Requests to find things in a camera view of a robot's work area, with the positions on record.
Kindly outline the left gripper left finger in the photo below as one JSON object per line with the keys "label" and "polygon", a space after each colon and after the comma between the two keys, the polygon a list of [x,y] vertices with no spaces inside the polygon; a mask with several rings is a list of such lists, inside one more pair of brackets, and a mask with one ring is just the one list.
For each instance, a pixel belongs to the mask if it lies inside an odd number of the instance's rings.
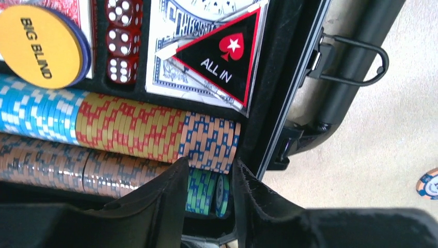
{"label": "left gripper left finger", "polygon": [[1,186],[1,247],[179,247],[188,159],[98,209],[96,202]]}

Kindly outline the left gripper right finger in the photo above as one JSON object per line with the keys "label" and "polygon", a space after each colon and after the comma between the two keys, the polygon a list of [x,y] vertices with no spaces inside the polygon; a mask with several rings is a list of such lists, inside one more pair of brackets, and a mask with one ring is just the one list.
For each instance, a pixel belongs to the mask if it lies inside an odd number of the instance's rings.
{"label": "left gripper right finger", "polygon": [[437,221],[409,208],[305,209],[232,167],[239,247],[437,247]]}

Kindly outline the black poker set case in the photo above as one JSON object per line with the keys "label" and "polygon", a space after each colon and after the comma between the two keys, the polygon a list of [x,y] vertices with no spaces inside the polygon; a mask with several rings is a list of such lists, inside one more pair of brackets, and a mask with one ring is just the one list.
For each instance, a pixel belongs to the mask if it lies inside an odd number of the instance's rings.
{"label": "black poker set case", "polygon": [[[358,86],[341,79],[362,80],[393,25],[404,1],[357,1],[362,6],[350,45],[326,79],[322,109],[309,124],[293,126],[286,119],[310,61],[323,36],[329,1],[272,1],[262,45],[255,97],[245,120],[238,157],[261,179],[266,171],[285,169],[276,159],[312,149],[326,141],[342,123]],[[139,220],[95,221],[86,207],[101,207],[108,197],[1,183],[1,247],[34,247],[50,241],[121,240],[139,230]]]}

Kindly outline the blue playing card deck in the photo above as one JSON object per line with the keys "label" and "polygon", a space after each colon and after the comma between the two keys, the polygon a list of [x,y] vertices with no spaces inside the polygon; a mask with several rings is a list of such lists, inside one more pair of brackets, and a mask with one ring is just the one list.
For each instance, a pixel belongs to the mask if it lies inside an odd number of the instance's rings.
{"label": "blue playing card deck", "polygon": [[247,116],[268,6],[268,1],[152,1],[146,91]]}

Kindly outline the blue small blind button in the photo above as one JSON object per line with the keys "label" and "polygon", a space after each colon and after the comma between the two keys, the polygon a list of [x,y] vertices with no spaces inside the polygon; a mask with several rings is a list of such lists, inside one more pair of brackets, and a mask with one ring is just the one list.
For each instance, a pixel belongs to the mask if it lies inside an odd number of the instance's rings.
{"label": "blue small blind button", "polygon": [[52,12],[55,13],[61,20],[63,20],[69,26],[69,28],[72,30],[75,37],[77,38],[80,46],[80,50],[82,54],[82,68],[80,69],[79,74],[75,78],[75,80],[69,84],[69,86],[73,86],[79,83],[80,81],[82,81],[86,77],[91,67],[91,48],[82,30],[68,16],[64,15],[63,13],[57,10],[52,10]]}

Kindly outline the blue ten chip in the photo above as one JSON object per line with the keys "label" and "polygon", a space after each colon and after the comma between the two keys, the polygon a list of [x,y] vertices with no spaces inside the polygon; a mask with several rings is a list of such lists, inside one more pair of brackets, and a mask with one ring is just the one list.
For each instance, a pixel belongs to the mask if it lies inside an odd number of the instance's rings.
{"label": "blue ten chip", "polygon": [[434,168],[421,176],[415,188],[421,197],[430,200],[437,200],[437,168]]}

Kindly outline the triangular all-in button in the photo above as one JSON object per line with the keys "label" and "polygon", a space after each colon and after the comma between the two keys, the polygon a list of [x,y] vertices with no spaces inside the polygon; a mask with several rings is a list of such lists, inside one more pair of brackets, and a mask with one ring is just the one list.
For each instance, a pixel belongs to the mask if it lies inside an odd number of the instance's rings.
{"label": "triangular all-in button", "polygon": [[155,55],[225,104],[247,116],[256,71],[260,1],[224,16],[226,23],[202,36],[176,38]]}

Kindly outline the yellow big blind button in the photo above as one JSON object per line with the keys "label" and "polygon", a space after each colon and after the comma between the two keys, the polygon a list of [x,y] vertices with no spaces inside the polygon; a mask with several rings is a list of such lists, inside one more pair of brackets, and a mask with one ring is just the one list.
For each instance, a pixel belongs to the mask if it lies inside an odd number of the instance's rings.
{"label": "yellow big blind button", "polygon": [[36,5],[1,11],[1,58],[17,76],[47,89],[68,87],[82,68],[72,30],[52,10]]}

